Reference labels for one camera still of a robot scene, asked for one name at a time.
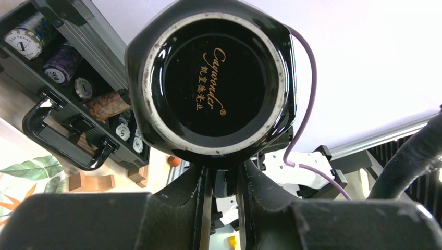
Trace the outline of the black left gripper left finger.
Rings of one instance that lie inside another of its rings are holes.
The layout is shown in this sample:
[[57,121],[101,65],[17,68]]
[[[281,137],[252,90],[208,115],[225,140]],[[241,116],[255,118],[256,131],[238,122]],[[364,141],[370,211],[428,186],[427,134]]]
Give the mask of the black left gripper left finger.
[[13,213],[1,249],[208,249],[208,170],[193,166],[155,194],[37,194]]

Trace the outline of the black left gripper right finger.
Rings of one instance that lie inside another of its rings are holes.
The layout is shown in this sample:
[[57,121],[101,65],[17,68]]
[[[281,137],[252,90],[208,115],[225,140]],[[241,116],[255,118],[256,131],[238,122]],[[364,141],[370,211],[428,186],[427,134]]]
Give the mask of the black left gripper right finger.
[[242,249],[441,249],[441,228],[420,204],[302,200],[250,160],[237,201]]

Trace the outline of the black octagonal mug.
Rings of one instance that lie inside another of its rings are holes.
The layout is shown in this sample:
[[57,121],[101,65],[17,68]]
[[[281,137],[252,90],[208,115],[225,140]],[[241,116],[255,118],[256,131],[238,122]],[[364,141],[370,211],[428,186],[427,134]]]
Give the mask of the black octagonal mug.
[[243,1],[175,1],[128,44],[131,105],[145,143],[231,169],[296,117],[289,29]]

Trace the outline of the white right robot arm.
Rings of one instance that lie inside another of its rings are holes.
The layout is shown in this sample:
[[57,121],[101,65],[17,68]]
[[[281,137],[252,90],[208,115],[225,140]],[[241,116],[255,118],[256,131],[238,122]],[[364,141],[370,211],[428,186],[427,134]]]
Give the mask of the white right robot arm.
[[239,169],[242,249],[441,249],[441,228],[420,204],[393,199],[300,199],[285,185],[322,188],[324,178],[266,156]]

